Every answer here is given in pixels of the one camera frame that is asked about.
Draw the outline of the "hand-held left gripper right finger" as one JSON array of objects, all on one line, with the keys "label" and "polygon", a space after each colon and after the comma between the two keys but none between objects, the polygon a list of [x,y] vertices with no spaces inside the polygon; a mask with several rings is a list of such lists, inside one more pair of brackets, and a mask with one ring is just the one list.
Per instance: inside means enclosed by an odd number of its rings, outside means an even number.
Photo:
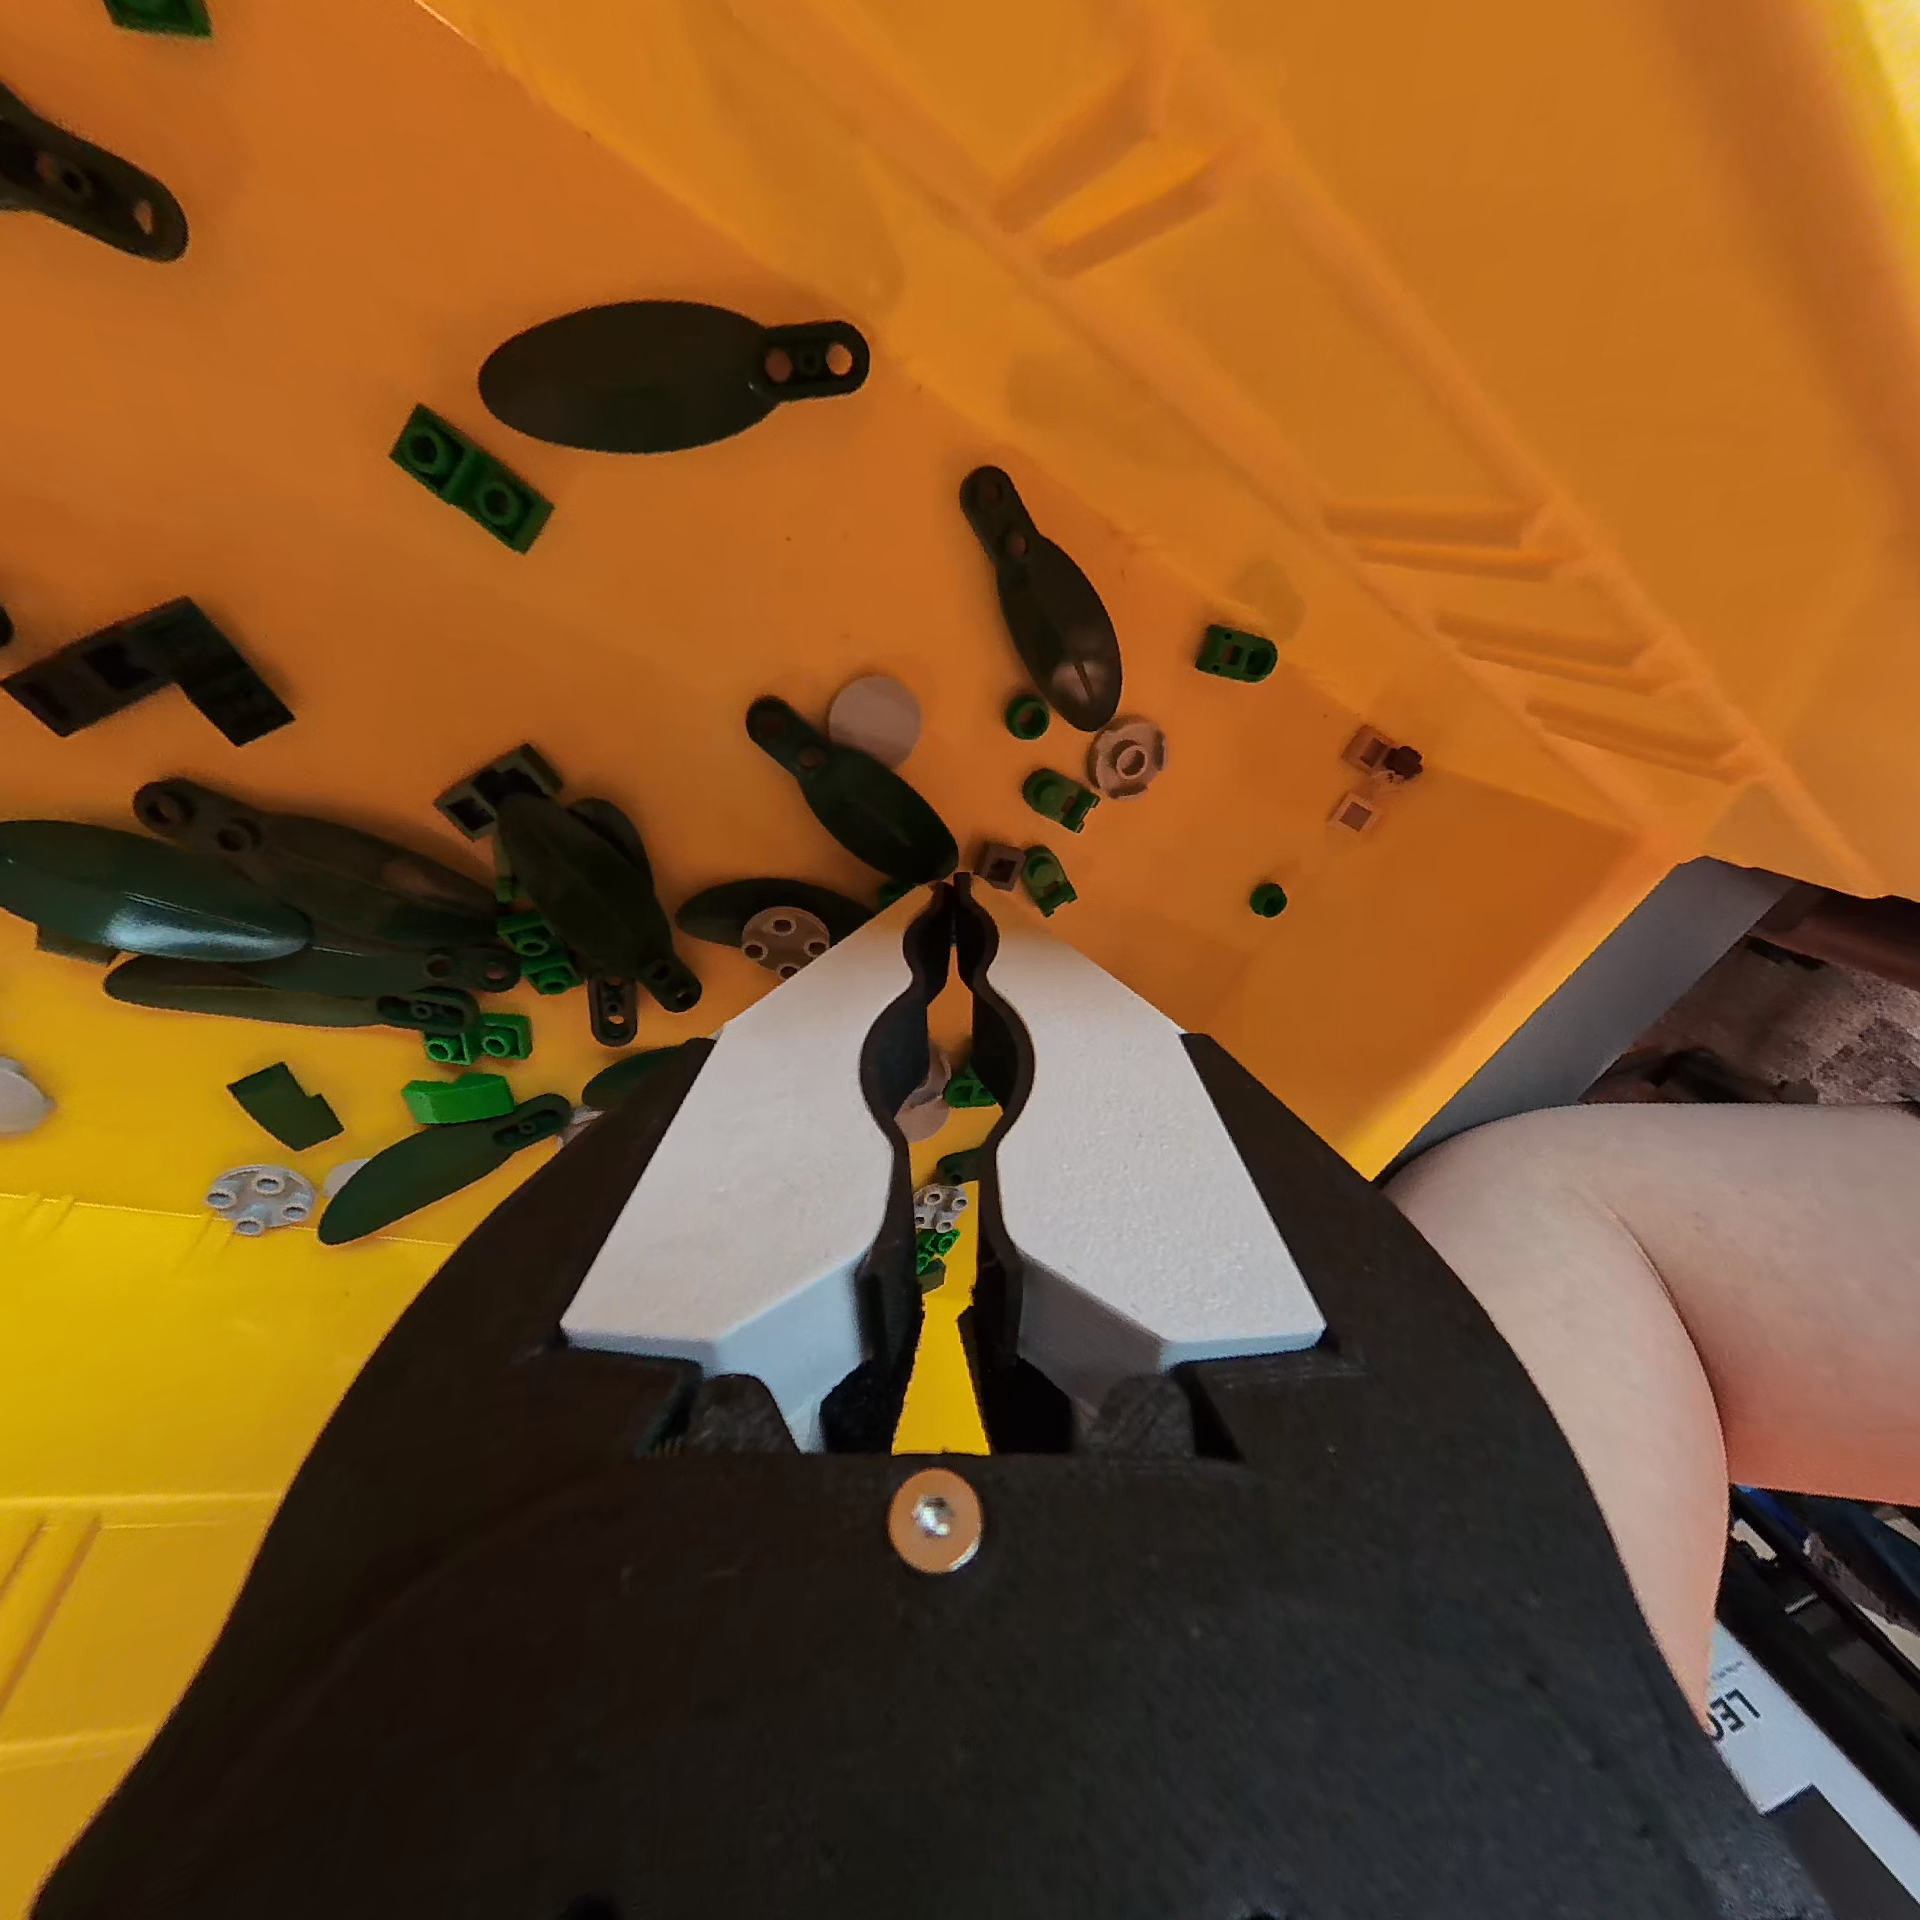
[{"label": "hand-held left gripper right finger", "polygon": [[1071,1447],[1121,1384],[1328,1333],[1187,1037],[1080,951],[951,888],[999,1118],[977,1163],[968,1360],[990,1449]]}]

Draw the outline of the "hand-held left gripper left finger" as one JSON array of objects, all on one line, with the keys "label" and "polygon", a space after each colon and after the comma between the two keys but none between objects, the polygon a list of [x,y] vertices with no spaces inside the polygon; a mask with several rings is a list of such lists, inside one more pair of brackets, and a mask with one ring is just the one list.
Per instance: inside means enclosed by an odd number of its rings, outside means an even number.
[{"label": "hand-held left gripper left finger", "polygon": [[928,1104],[952,906],[899,899],[720,1029],[566,1344],[753,1378],[805,1451],[890,1451],[922,1326],[897,1115]]}]

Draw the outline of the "yellow plastic bin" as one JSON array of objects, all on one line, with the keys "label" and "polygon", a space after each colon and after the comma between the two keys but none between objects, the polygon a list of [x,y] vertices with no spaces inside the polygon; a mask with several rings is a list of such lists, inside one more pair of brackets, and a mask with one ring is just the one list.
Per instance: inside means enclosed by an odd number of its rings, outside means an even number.
[{"label": "yellow plastic bin", "polygon": [[[1912,169],[1853,5],[5,5],[5,88],[186,253],[5,210],[16,662],[189,598],[294,722],[5,693],[5,822],[179,777],[488,877],[434,798],[533,743],[634,825],[704,994],[515,989],[566,1131],[383,1233],[326,1201],[481,1069],[161,1013],[5,912],[5,1874],[34,1915],[1824,1915],[1712,1757],[1567,1442],[1373,1176],[1694,857],[1914,899]],[[847,399],[704,449],[528,439],[474,377],[593,305],[846,320]],[[522,557],[391,461],[423,406]],[[962,514],[1003,470],[1168,743],[1091,734]],[[1271,639],[1258,686],[1202,629]],[[561,1314],[720,1029],[679,934],[846,853],[757,749],[883,675],[1000,929],[1187,1037],[1328,1333],[995,1455],[999,1118],[952,953],[899,1111],[922,1326],[888,1455]],[[1341,762],[1371,727],[1407,784]],[[1375,798],[1339,832],[1341,795]],[[1041,921],[970,877],[1045,845]],[[1287,912],[1258,920],[1258,881]],[[226,1086],[287,1063],[294,1153]],[[202,1206],[279,1163],[313,1219]]]}]

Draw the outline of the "dark green lego slope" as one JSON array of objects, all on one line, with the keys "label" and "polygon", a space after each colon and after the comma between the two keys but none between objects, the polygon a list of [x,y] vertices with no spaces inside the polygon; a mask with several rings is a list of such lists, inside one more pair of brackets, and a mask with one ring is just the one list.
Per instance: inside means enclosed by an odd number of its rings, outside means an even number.
[{"label": "dark green lego slope", "polygon": [[320,1093],[309,1093],[287,1063],[270,1063],[233,1079],[226,1093],[279,1145],[306,1153],[345,1135]]}]

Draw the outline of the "grey round lego tile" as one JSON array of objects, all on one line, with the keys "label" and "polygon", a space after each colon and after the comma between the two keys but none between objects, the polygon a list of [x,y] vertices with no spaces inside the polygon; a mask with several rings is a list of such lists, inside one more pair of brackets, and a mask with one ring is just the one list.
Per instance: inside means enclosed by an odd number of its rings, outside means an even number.
[{"label": "grey round lego tile", "polygon": [[840,686],[827,706],[829,743],[899,771],[919,749],[922,712],[915,693],[897,679],[866,675]]}]

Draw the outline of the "green two-stud lego plate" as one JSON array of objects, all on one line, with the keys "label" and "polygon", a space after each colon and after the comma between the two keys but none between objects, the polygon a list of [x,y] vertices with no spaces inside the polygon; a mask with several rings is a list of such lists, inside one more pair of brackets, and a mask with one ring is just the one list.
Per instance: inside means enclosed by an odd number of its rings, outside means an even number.
[{"label": "green two-stud lego plate", "polygon": [[515,557],[550,520],[553,504],[541,491],[423,406],[407,416],[391,463]]}]

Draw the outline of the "large dark green lego leaf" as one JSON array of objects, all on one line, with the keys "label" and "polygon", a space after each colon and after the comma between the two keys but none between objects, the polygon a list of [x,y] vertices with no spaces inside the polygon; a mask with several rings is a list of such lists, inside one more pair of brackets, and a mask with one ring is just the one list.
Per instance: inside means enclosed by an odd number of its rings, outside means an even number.
[{"label": "large dark green lego leaf", "polygon": [[720,305],[637,299],[536,323],[474,390],[528,439],[615,456],[731,441],[797,401],[847,399],[872,367],[846,320],[767,328]]}]

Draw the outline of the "pile of dark green leaves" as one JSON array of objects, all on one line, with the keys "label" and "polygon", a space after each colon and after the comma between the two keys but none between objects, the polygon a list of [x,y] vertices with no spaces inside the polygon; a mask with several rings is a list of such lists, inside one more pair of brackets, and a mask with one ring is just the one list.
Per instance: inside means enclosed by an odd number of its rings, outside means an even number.
[{"label": "pile of dark green leaves", "polygon": [[504,800],[477,845],[488,877],[179,777],[143,784],[134,822],[5,822],[5,912],[40,950],[104,962],[106,998],[127,1007],[461,1033],[533,992],[496,937],[515,907],[570,951],[601,1048],[634,1042],[637,998],[680,1018],[704,994],[634,825],[603,800]]}]

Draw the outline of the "person's leg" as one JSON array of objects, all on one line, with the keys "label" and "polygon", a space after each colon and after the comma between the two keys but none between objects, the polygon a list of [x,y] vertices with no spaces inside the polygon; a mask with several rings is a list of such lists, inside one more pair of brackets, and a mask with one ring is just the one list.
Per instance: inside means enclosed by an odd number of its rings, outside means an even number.
[{"label": "person's leg", "polygon": [[1737,1485],[1914,1505],[1912,1109],[1535,1111],[1382,1195],[1542,1395],[1696,1718]]}]

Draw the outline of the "white printed box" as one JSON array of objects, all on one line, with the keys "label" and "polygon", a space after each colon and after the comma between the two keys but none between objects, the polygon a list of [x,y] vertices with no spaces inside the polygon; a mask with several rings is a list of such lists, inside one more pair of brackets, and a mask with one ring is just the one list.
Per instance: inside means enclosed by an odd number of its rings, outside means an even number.
[{"label": "white printed box", "polygon": [[1914,1832],[1914,1814],[1897,1809],[1723,1624],[1709,1677],[1712,1741],[1758,1814],[1783,1826],[1789,1809],[1825,1809],[1865,1841],[1894,1825]]}]

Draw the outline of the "small dark green lego bracket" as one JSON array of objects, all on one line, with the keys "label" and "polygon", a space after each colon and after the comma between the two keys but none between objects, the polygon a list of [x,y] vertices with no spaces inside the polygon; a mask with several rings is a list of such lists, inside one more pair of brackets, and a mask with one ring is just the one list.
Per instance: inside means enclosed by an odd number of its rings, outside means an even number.
[{"label": "small dark green lego bracket", "polygon": [[483,845],[496,835],[504,800],[555,800],[563,791],[561,774],[533,743],[502,752],[434,798],[435,815],[463,839]]}]

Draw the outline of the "dark angled lego bracket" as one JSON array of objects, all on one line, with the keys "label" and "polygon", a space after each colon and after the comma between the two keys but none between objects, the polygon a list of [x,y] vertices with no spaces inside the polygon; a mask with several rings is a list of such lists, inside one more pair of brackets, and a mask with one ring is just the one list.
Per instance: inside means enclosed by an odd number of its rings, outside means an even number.
[{"label": "dark angled lego bracket", "polygon": [[297,718],[241,650],[189,598],[70,640],[5,678],[6,697],[58,738],[175,688],[233,746]]}]

